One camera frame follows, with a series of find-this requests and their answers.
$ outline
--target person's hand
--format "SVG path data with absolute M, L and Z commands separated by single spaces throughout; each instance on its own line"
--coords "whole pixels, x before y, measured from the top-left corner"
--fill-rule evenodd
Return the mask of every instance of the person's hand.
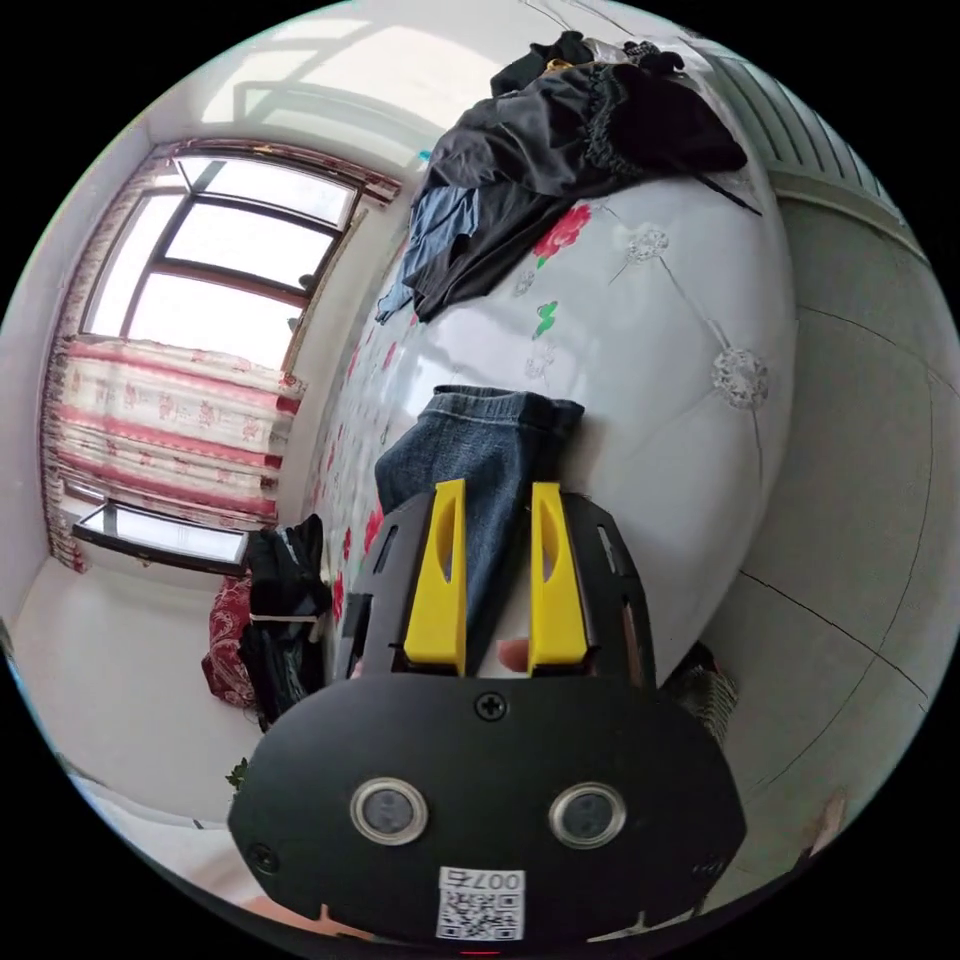
M 501 666 L 514 673 L 527 672 L 527 654 L 530 650 L 530 641 L 527 637 L 514 637 L 513 640 L 501 640 L 497 644 L 497 659 Z M 363 670 L 363 661 L 358 660 L 350 674 L 350 679 L 359 677 Z

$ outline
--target window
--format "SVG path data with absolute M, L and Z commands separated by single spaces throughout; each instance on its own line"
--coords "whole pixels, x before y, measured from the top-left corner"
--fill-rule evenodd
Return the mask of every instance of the window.
M 186 153 L 129 217 L 83 331 L 288 368 L 359 198 L 357 184 L 299 165 Z
M 248 535 L 174 520 L 112 500 L 73 526 L 78 540 L 156 563 L 242 576 Z

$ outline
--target printed number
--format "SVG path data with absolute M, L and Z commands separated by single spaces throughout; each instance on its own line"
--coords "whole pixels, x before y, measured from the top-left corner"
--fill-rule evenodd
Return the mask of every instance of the printed number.
M 478 872 L 470 886 L 474 890 L 516 890 L 520 886 L 520 877 L 515 873 Z

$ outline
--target white wall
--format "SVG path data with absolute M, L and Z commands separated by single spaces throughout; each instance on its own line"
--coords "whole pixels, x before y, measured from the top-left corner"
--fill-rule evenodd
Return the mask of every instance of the white wall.
M 406 234 L 410 189 L 385 210 L 368 207 L 356 234 L 330 272 L 310 317 L 294 372 L 308 384 L 300 406 L 277 491 L 280 521 L 299 523 L 314 465 L 317 433 L 340 358 L 358 319 L 366 317 L 384 274 Z
M 97 220 L 149 150 L 139 122 L 106 148 L 39 238 L 0 328 L 0 616 L 10 625 L 47 556 L 37 423 L 59 306 Z
M 573 29 L 622 42 L 626 33 L 572 3 L 552 5 Z M 638 35 L 673 24 L 606 7 Z M 430 149 L 490 78 L 562 31 L 516 0 L 355 0 L 268 30 L 201 67 L 148 111 L 154 142 L 260 137 L 328 150 L 383 173 L 415 178 Z
M 81 575 L 48 559 L 14 644 L 31 704 L 67 759 L 145 806 L 223 822 L 224 777 L 260 730 L 207 689 L 200 660 L 215 588 L 197 583 L 101 566 Z

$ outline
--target sticker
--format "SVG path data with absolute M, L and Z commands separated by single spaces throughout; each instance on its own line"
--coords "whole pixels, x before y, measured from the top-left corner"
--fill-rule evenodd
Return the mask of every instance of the sticker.
M 523 939 L 523 870 L 440 868 L 437 939 Z

